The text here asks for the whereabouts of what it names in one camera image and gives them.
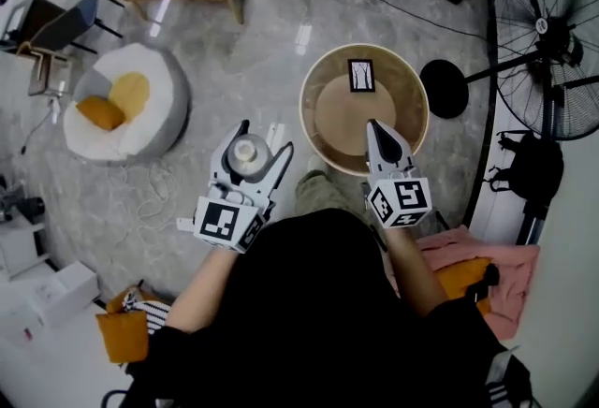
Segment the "black shirt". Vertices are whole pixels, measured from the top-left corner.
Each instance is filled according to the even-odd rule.
[[[258,235],[210,327],[152,336],[124,406],[488,406],[489,365],[503,350],[465,299],[418,317],[393,292],[370,229],[346,211],[318,211]]]

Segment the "pink cloth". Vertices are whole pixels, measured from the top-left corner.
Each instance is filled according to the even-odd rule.
[[[533,278],[537,245],[493,245],[475,239],[465,226],[418,241],[433,270],[464,260],[488,257],[499,269],[499,285],[489,290],[490,313],[485,320],[499,340],[513,338],[518,330]]]

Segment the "person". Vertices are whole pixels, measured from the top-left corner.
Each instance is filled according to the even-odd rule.
[[[386,237],[399,299],[365,213],[324,162],[310,168],[296,217],[266,226],[244,255],[209,252],[151,337],[123,407],[490,406],[489,366],[504,348],[474,302],[448,301],[410,232],[397,228]]]

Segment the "sneaker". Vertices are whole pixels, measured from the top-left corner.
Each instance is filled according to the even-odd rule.
[[[314,154],[308,160],[308,173],[313,171],[323,172],[325,175],[329,172],[329,166],[321,157]]]

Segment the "electric fan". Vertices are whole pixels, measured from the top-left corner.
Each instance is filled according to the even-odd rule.
[[[470,77],[444,60],[420,78],[431,111],[459,115],[468,83],[498,74],[514,116],[542,138],[568,140],[599,127],[599,0],[492,0],[498,64]]]

